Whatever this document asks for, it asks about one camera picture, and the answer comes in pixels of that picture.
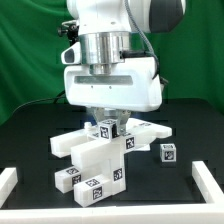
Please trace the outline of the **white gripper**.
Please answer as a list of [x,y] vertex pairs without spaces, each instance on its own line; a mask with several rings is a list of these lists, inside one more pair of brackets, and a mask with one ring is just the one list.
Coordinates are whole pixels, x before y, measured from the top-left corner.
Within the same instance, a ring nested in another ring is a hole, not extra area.
[[105,119],[103,108],[120,109],[117,129],[123,134],[130,111],[148,112],[160,107],[160,79],[155,73],[152,57],[127,58],[124,63],[113,64],[109,75],[91,75],[88,66],[68,66],[64,71],[65,93],[72,105],[94,107],[96,123]]

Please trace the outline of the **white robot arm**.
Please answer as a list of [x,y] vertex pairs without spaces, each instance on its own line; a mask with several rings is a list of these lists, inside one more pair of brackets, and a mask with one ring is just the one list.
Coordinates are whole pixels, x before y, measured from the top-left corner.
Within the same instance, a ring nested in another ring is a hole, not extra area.
[[90,108],[97,122],[114,118],[123,133],[132,111],[162,103],[159,60],[149,42],[131,48],[130,35],[171,31],[186,0],[67,0],[77,40],[61,55],[70,104]]

